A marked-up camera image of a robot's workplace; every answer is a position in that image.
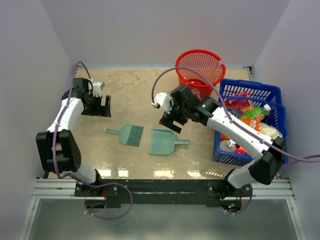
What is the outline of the teal hand brush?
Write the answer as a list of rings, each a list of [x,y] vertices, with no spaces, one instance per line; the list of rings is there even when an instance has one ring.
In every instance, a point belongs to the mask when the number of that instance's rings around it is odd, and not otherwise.
[[[126,124],[120,130],[106,128],[105,131],[110,134],[118,135],[119,142],[123,145],[139,147],[144,127]]]

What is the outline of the teal dustpan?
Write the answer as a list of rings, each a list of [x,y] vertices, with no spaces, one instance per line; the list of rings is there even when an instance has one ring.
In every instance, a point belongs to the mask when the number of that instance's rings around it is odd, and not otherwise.
[[[170,129],[153,128],[151,131],[150,155],[170,155],[175,146],[190,145],[188,139],[176,139],[175,132]]]

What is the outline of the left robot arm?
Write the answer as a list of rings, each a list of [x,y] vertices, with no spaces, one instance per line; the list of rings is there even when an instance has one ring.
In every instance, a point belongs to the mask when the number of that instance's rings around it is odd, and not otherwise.
[[[45,172],[58,178],[71,177],[86,184],[86,191],[99,196],[104,190],[99,172],[82,163],[73,130],[81,115],[111,117],[111,96],[102,95],[105,84],[83,77],[75,78],[71,89],[61,97],[60,110],[45,132],[36,135],[40,162]]]

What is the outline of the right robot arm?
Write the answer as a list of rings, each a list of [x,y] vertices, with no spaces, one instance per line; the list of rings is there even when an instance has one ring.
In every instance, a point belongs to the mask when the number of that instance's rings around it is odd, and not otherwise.
[[[158,93],[152,106],[163,108],[159,123],[176,133],[182,129],[174,122],[185,125],[191,120],[224,134],[252,157],[251,162],[232,170],[224,178],[222,189],[227,196],[235,196],[243,186],[254,182],[269,185],[285,163],[286,141],[283,138],[272,139],[260,133],[234,117],[210,96],[199,99],[186,85],[170,93]]]

